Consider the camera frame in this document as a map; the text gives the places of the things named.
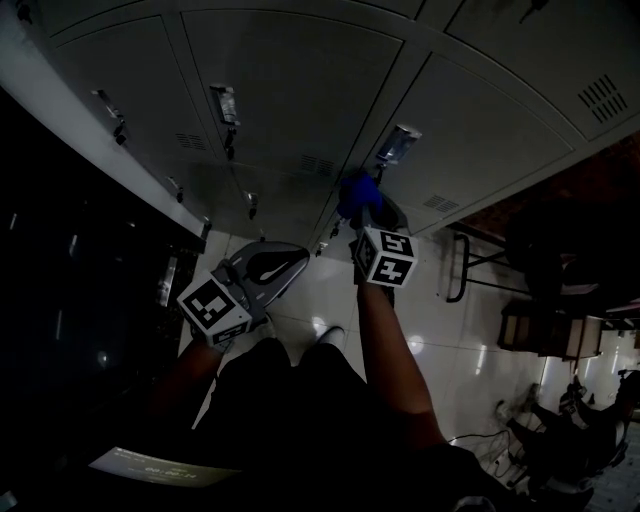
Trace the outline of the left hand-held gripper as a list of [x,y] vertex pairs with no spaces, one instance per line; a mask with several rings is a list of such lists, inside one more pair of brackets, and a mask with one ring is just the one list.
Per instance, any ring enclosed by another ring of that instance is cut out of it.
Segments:
[[[209,347],[231,347],[237,337],[267,322],[264,307],[284,294],[309,259],[301,246],[257,241],[237,251],[231,263],[223,260],[215,270],[198,274],[177,298],[192,334]],[[249,279],[256,296],[240,275]]]

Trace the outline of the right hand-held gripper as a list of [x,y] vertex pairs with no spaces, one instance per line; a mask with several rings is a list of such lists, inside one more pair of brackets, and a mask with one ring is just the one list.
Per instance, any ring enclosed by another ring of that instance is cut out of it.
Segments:
[[408,219],[393,200],[383,196],[377,224],[387,231],[370,227],[371,222],[370,208],[362,206],[355,214],[355,230],[361,230],[354,251],[355,264],[366,282],[404,288],[419,256],[417,239],[396,233],[408,228]]

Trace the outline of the blue cloth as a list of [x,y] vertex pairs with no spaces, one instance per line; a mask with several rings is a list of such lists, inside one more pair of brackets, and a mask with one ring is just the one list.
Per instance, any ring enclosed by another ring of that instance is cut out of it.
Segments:
[[341,181],[336,210],[340,217],[351,219],[365,206],[379,214],[383,197],[375,180],[366,171],[358,171]]

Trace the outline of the grey metal locker door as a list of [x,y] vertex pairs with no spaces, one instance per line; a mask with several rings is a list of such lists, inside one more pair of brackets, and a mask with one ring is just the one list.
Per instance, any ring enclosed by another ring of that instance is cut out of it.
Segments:
[[420,137],[383,172],[380,188],[406,215],[412,233],[464,213],[570,151],[525,106],[436,55],[429,56],[372,147],[369,171],[397,127]]

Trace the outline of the person's right forearm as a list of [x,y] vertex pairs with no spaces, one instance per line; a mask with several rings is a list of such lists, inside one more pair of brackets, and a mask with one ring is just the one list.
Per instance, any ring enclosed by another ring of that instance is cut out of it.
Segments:
[[383,288],[359,284],[357,303],[367,382],[392,412],[403,444],[415,450],[443,444],[426,381]]

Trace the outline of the person's left forearm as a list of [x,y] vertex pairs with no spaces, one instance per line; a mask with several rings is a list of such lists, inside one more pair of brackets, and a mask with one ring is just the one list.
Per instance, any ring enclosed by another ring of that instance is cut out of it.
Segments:
[[175,364],[153,385],[147,413],[193,421],[217,376],[223,355],[201,341],[192,341]]

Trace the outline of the person's right shoe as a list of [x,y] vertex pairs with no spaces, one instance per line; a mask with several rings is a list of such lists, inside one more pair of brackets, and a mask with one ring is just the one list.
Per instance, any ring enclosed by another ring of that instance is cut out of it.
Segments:
[[343,351],[346,346],[346,333],[342,327],[333,326],[328,328],[316,341],[318,345],[331,345]]

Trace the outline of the person's black clothing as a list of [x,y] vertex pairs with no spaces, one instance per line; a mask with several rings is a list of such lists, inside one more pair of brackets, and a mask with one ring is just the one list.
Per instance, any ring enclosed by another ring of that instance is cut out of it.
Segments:
[[229,362],[195,430],[231,476],[209,512],[514,512],[469,451],[418,444],[421,419],[388,407],[334,346],[292,365],[268,338]]

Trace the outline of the brown wooden stool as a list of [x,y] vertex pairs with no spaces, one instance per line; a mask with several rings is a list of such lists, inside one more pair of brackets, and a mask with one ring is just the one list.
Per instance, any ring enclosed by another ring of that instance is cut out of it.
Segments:
[[514,301],[501,312],[497,345],[512,352],[580,361],[601,354],[603,321],[554,311],[534,302]]

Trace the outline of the black tablet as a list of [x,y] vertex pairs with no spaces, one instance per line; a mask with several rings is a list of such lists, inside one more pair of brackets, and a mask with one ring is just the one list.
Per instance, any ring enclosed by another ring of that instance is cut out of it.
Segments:
[[240,473],[239,470],[193,465],[114,447],[89,466],[111,475],[159,485],[204,488]]

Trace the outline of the black metal table frame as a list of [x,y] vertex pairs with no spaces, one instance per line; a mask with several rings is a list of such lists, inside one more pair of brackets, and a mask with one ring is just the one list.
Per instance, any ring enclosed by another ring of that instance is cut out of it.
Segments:
[[[447,228],[454,232],[454,245],[462,245],[462,261],[460,264],[459,286],[455,295],[452,295],[451,293],[447,294],[445,301],[448,304],[459,303],[465,296],[468,284],[475,284],[496,290],[521,294],[527,297],[531,296],[531,293],[528,290],[505,286],[502,284],[493,284],[487,281],[481,281],[470,277],[471,269],[485,264],[497,264],[498,266],[513,270],[511,264],[506,261],[506,242],[504,240],[484,233],[478,229],[469,227],[461,222],[454,222],[448,225]],[[472,239],[494,246],[497,248],[497,251],[487,256],[481,256],[472,253]]]

